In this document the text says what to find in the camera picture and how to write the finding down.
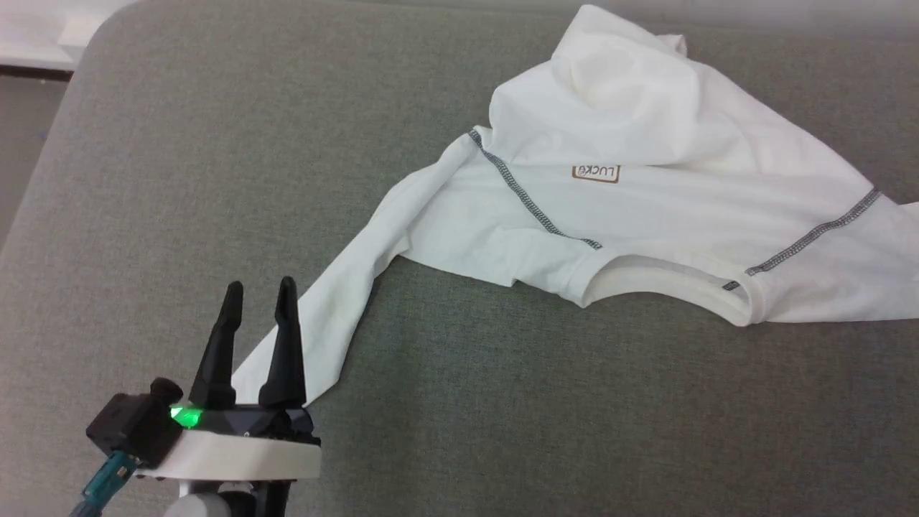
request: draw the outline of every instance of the black knob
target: black knob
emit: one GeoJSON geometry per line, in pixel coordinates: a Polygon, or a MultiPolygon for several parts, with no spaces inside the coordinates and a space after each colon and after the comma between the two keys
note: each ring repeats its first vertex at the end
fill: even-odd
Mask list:
{"type": "Polygon", "coordinates": [[[150,383],[150,395],[162,400],[167,406],[172,406],[182,400],[182,388],[165,377],[156,377],[150,383]]]}

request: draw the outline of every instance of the shirt sleeve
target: shirt sleeve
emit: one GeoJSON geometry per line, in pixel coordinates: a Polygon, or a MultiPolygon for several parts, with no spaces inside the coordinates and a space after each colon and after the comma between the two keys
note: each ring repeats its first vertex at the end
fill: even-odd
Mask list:
{"type": "MultiPolygon", "coordinates": [[[[408,248],[408,226],[474,150],[474,143],[463,135],[434,165],[414,172],[393,187],[367,226],[298,301],[307,404],[338,381],[373,279],[408,248]]],[[[257,402],[277,334],[275,326],[233,373],[239,403],[257,402]]]]}

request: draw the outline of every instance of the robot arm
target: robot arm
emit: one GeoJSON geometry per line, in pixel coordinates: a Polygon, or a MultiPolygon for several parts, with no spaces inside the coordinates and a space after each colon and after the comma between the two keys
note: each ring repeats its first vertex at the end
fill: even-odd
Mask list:
{"type": "Polygon", "coordinates": [[[158,378],[149,394],[118,394],[86,429],[109,455],[72,517],[93,517],[135,477],[179,480],[179,499],[165,517],[283,517],[290,484],[319,476],[320,440],[306,403],[297,286],[281,281],[275,341],[258,404],[237,405],[233,335],[243,312],[243,285],[227,288],[210,333],[189,404],[182,390],[158,378]],[[219,491],[224,483],[243,489],[219,491]]]}

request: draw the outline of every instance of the gray stitching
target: gray stitching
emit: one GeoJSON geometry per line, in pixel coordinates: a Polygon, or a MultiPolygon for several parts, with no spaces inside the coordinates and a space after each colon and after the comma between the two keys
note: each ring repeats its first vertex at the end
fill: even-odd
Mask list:
{"type": "MultiPolygon", "coordinates": [[[[823,223],[823,224],[818,224],[814,226],[813,229],[807,233],[807,235],[795,241],[795,243],[792,244],[791,246],[786,247],[785,249],[779,251],[778,253],[776,253],[776,255],[774,255],[772,258],[770,258],[766,262],[763,262],[762,264],[758,266],[753,266],[752,268],[749,268],[744,272],[749,276],[754,276],[755,274],[761,273],[763,271],[772,270],[773,268],[775,268],[782,262],[788,259],[791,259],[795,255],[798,255],[801,251],[804,250],[805,247],[811,245],[813,241],[820,238],[820,236],[822,236],[826,232],[829,232],[830,230],[835,230],[836,228],[842,228],[843,226],[849,223],[852,223],[853,221],[858,219],[858,217],[861,216],[862,213],[865,213],[865,211],[868,208],[870,208],[871,205],[873,205],[874,202],[878,200],[878,198],[880,198],[880,190],[871,189],[871,191],[868,194],[866,194],[865,197],[861,199],[861,201],[857,202],[856,205],[853,206],[851,210],[846,212],[839,219],[836,219],[835,221],[831,221],[829,223],[823,223]]],[[[740,287],[739,283],[737,283],[736,281],[731,281],[731,282],[724,284],[723,289],[726,291],[731,291],[731,290],[737,289],[738,287],[740,287]]]]}
{"type": "Polygon", "coordinates": [[[542,227],[545,228],[547,232],[550,234],[555,234],[556,236],[583,241],[593,249],[600,249],[603,247],[603,245],[593,239],[581,239],[568,236],[562,230],[559,230],[557,227],[555,227],[555,224],[552,223],[552,221],[549,219],[549,216],[543,213],[543,211],[540,210],[538,206],[536,206],[536,203],[530,199],[527,192],[523,190],[523,187],[521,187],[520,184],[516,182],[514,175],[512,175],[510,169],[507,168],[507,164],[505,164],[501,158],[489,153],[488,151],[485,151],[485,149],[482,147],[482,136],[479,134],[479,132],[472,130],[469,132],[469,136],[472,138],[475,144],[479,146],[479,150],[482,151],[482,154],[486,158],[488,158],[488,161],[492,162],[494,168],[498,169],[498,172],[501,173],[501,178],[505,180],[507,186],[514,191],[517,197],[520,198],[520,201],[523,202],[523,205],[527,207],[527,210],[533,214],[533,217],[536,217],[536,220],[542,224],[542,227]]]}

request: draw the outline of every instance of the white wall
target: white wall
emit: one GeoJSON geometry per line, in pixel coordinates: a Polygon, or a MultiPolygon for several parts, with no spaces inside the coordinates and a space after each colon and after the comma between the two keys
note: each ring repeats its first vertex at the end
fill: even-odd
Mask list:
{"type": "MultiPolygon", "coordinates": [[[[98,25],[132,1],[0,0],[0,64],[73,69],[98,25]]],[[[582,0],[376,1],[551,13],[573,13],[584,3],[582,0]]],[[[919,0],[586,1],[635,20],[919,41],[919,0]]]]}

